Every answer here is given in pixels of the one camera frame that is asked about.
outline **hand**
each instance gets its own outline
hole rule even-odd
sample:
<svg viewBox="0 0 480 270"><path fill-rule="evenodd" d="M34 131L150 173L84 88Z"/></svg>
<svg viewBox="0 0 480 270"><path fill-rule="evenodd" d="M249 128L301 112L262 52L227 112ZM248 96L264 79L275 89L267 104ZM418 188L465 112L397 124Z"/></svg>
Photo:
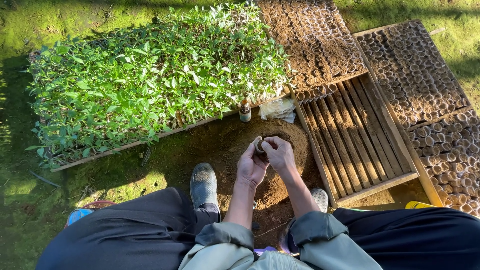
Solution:
<svg viewBox="0 0 480 270"><path fill-rule="evenodd" d="M267 154L268 161L275 171L280 174L297 172L293 149L289 142L279 137L267 137L262 142L262 148Z"/></svg>
<svg viewBox="0 0 480 270"><path fill-rule="evenodd" d="M237 163L237 181L257 187L265 177L269 163L255 155L255 146L250 144Z"/></svg>

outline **left hand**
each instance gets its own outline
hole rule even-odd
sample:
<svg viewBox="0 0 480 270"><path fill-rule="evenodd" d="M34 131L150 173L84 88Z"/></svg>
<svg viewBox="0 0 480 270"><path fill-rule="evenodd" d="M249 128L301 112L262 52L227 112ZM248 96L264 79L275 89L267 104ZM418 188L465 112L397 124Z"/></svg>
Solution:
<svg viewBox="0 0 480 270"><path fill-rule="evenodd" d="M250 143L237 163L237 182L251 184L255 188L264 180L269 163L255 155L255 146Z"/></svg>

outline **brown bottle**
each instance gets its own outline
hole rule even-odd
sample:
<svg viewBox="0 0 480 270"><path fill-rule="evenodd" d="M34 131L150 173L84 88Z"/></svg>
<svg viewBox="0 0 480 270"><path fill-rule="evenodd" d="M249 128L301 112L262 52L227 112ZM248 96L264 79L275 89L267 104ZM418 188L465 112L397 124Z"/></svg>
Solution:
<svg viewBox="0 0 480 270"><path fill-rule="evenodd" d="M240 104L240 120L247 123L252 118L252 108L247 99L241 101Z"/></svg>

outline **plastic bag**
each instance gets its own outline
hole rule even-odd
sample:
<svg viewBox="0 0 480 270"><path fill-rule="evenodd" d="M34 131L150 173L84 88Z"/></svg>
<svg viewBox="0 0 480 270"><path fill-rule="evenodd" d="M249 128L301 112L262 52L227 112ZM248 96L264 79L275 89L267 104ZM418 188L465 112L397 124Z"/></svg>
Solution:
<svg viewBox="0 0 480 270"><path fill-rule="evenodd" d="M295 104L293 103L292 99L279 98L261 104L258 115L260 115L263 120L267 120L268 118L278 118L283 119L289 123L293 123L296 116L296 113L293 112L294 109Z"/></svg>

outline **green moss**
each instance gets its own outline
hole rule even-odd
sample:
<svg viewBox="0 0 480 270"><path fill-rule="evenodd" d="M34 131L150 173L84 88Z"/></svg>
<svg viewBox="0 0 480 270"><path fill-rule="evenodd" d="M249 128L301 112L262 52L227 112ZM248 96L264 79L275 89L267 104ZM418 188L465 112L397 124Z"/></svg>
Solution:
<svg viewBox="0 0 480 270"><path fill-rule="evenodd" d="M182 145L190 137L181 132L161 139L145 167L139 166L139 152L144 151L145 146L138 146L122 151L121 155L101 158L67 172L40 170L35 154L24 151L37 143L35 135L30 132L37 121L28 104L33 98L24 92L32 77L19 73L28 64L27 53L42 44L52 45L56 40L64 40L67 35L93 39L115 28L151 22L155 16L164 14L168 5L190 8L195 4L208 6L218 2L0 1L0 238L6 243L0 256L3 268L33 269L47 243L63 228L68 213L81 197L77 195L85 186L93 188L99 199L115 202L167 185L187 191L190 177L187 172L194 166L183 165L190 153L184 152ZM434 35L433 40L472 103L478 107L480 22L476 1L453 1L454 4L431 0L361 2L336 0L352 32L413 18L420 18L429 31L445 27L446 30ZM55 189L38 180L28 172L29 169L62 188ZM89 196L82 203L93 200L94 197Z"/></svg>

